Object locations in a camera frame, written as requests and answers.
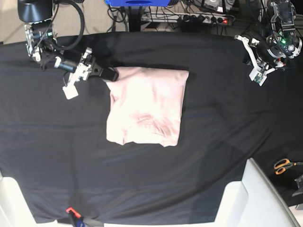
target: cable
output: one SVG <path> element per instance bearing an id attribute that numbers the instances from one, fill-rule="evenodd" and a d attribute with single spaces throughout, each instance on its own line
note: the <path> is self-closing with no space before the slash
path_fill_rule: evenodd
<path id="1" fill-rule="evenodd" d="M 111 27 L 106 31 L 106 33 L 109 32 L 109 31 L 112 29 L 112 27 L 113 27 L 113 26 L 111 26 Z"/>
<path id="2" fill-rule="evenodd" d="M 217 35 L 219 34 L 219 25 L 218 25 L 218 22 L 217 22 L 217 18 L 213 15 L 212 12 L 210 12 L 212 14 L 212 16 L 216 19 L 216 24 L 217 24 Z"/>
<path id="3" fill-rule="evenodd" d="M 252 11 L 251 9 L 251 5 L 250 5 L 250 0 L 246 0 L 246 4 L 247 4 L 247 7 L 250 11 L 250 14 L 251 16 L 254 18 L 255 22 L 257 23 L 257 25 L 262 28 L 262 29 L 265 29 L 264 26 L 262 25 L 262 23 L 258 20 L 258 18 L 256 18 L 256 15 L 254 14 L 254 12 Z"/>
<path id="4" fill-rule="evenodd" d="M 151 14 L 151 19 L 152 19 L 151 22 L 153 22 L 152 13 L 151 13 L 151 11 L 152 11 L 152 10 L 151 10 L 151 7 L 149 6 L 148 8 L 150 9 L 150 14 Z"/>
<path id="5" fill-rule="evenodd" d="M 65 61 L 65 57 L 62 54 L 60 54 L 59 52 L 54 52 L 54 53 L 48 55 L 47 58 L 44 60 L 44 62 L 41 63 L 41 65 L 40 65 L 41 70 L 45 71 L 47 64 L 50 61 L 52 61 L 53 59 L 55 59 L 56 57 L 61 58 L 61 61 Z"/>
<path id="6" fill-rule="evenodd" d="M 264 3 L 263 3 L 263 0 L 260 0 L 260 1 L 261 1 L 261 4 L 262 4 L 262 8 L 263 8 L 263 10 L 264 10 L 264 12 L 265 12 L 265 14 L 266 14 L 268 23 L 271 24 L 271 21 L 270 21 L 270 19 L 269 19 L 268 14 L 267 14 L 266 8 L 265 8 Z"/>
<path id="7" fill-rule="evenodd" d="M 167 19 L 167 24 L 168 24 L 168 26 L 170 26 L 172 30 L 175 30 L 175 27 L 169 23 L 169 17 L 168 17 L 168 15 L 164 12 L 164 10 L 163 10 L 162 7 L 161 7 L 161 10 L 162 10 L 162 13 L 165 15 L 164 17 L 166 17 L 166 19 Z"/>
<path id="8" fill-rule="evenodd" d="M 187 10 L 186 10 L 186 8 L 185 8 L 185 5 L 184 5 L 184 2 L 183 2 L 183 1 L 181 1 L 181 6 L 182 6 L 184 12 L 187 13 Z"/>
<path id="9" fill-rule="evenodd" d="M 161 10 L 162 10 L 164 16 L 163 16 L 163 17 L 158 17 L 158 8 L 159 8 L 159 7 L 157 6 L 157 8 L 156 8 L 156 18 L 158 18 L 158 19 L 166 18 L 166 19 L 168 20 L 168 17 L 174 16 L 174 14 L 172 14 L 172 15 L 167 15 L 166 13 L 164 13 L 164 11 L 163 11 L 163 9 L 162 9 L 162 7 L 161 7 Z"/>
<path id="10" fill-rule="evenodd" d="M 65 72 L 63 74 L 63 83 L 64 83 L 64 86 L 66 86 L 66 87 L 67 87 L 67 83 L 66 83 L 66 80 L 65 80 L 65 76 L 66 76 L 67 73 L 69 73 L 69 72 Z"/>
<path id="11" fill-rule="evenodd" d="M 113 8 L 113 7 L 111 7 L 110 5 L 107 5 L 108 6 L 108 10 L 107 10 L 107 14 L 108 14 L 108 16 L 113 20 L 113 21 L 115 21 L 116 23 L 124 23 L 124 26 L 125 26 L 125 31 L 127 31 L 128 32 L 128 24 L 127 24 L 127 21 L 126 21 L 126 13 L 125 12 L 123 12 L 123 8 L 122 7 L 118 7 L 118 8 Z M 118 14 L 120 13 L 121 14 L 121 20 L 117 20 L 116 18 L 115 18 L 115 15 L 114 15 L 114 13 L 115 12 L 118 12 Z"/>
<path id="12" fill-rule="evenodd" d="M 120 8 L 112 8 L 110 5 L 108 5 L 107 14 L 108 14 L 108 16 L 109 16 L 113 21 L 115 21 L 116 23 L 122 23 L 122 22 L 124 22 L 124 20 L 125 20 L 125 18 L 126 18 L 126 14 L 123 14 L 123 12 L 122 12 L 121 10 L 122 10 L 121 7 L 120 7 Z M 117 19 L 113 18 L 113 17 L 114 17 L 114 12 L 117 12 L 117 11 L 118 11 L 118 12 L 121 14 L 121 16 L 122 16 L 122 19 L 121 19 L 121 20 L 117 20 Z"/>
<path id="13" fill-rule="evenodd" d="M 188 6 L 189 6 L 189 15 L 190 15 L 191 11 L 195 12 L 195 11 L 191 8 L 190 5 L 192 5 L 192 2 L 191 2 L 191 1 L 190 1 L 190 4 L 188 5 Z"/>
<path id="14" fill-rule="evenodd" d="M 84 27 L 85 27 L 84 15 L 83 15 L 81 8 L 72 0 L 58 0 L 58 2 L 70 4 L 70 5 L 74 6 L 74 8 L 77 10 L 77 12 L 79 13 L 79 16 L 80 16 L 80 33 L 79 33 L 78 37 L 76 38 L 76 40 L 69 46 L 58 46 L 54 42 L 48 41 L 48 40 L 46 40 L 46 42 L 50 43 L 56 50 L 59 50 L 59 51 L 71 50 L 78 45 L 78 43 L 80 42 L 80 40 L 83 37 Z"/>
<path id="15" fill-rule="evenodd" d="M 163 8 L 165 8 L 166 10 L 168 10 L 169 12 L 171 12 L 173 15 L 178 16 L 179 19 L 181 18 L 181 16 L 180 16 L 179 14 L 176 14 L 175 12 L 171 11 L 170 9 L 167 9 L 166 7 L 163 7 Z M 173 30 L 175 30 L 175 29 L 178 28 L 179 26 L 175 27 L 175 26 L 173 26 L 173 25 L 170 25 L 170 24 L 169 24 L 169 18 L 168 18 L 168 16 L 169 16 L 169 15 L 166 15 L 166 17 L 167 17 L 167 23 L 168 23 L 168 25 L 169 25 Z"/>
<path id="16" fill-rule="evenodd" d="M 241 33 L 241 35 L 244 35 L 248 30 L 249 28 L 253 25 L 254 21 L 252 20 L 248 25 L 247 27 L 244 29 L 244 31 Z"/>

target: pink shirt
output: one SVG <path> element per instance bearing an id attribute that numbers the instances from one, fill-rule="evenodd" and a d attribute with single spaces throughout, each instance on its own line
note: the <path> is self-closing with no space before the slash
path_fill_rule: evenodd
<path id="1" fill-rule="evenodd" d="M 176 146 L 188 71 L 118 67 L 107 82 L 110 113 L 107 140 Z"/>

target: black tablecloth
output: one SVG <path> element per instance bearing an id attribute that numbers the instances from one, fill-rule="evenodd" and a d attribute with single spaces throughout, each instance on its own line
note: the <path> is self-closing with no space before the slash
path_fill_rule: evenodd
<path id="1" fill-rule="evenodd" d="M 73 206 L 106 223 L 214 221 L 227 183 L 256 159 L 288 205 L 300 167 L 275 176 L 280 158 L 303 160 L 303 58 L 262 87 L 231 37 L 178 33 L 89 35 L 103 66 L 190 71 L 178 146 L 120 146 L 106 140 L 109 90 L 77 83 L 66 100 L 63 71 L 29 63 L 24 43 L 0 48 L 0 168 L 15 178 L 38 222 Z"/>

